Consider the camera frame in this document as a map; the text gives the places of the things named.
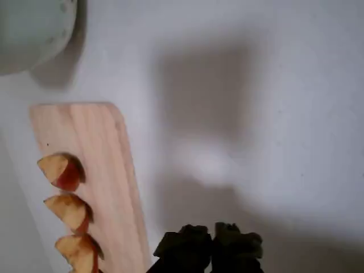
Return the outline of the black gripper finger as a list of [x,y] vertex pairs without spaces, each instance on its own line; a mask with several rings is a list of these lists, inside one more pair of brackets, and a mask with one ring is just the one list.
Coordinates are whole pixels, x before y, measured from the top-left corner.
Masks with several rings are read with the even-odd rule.
[[263,239],[257,233],[241,233],[236,224],[217,222],[212,246],[212,272],[263,272]]
[[153,272],[204,272],[211,260],[212,238],[206,226],[185,225],[178,232],[166,232],[154,256]]

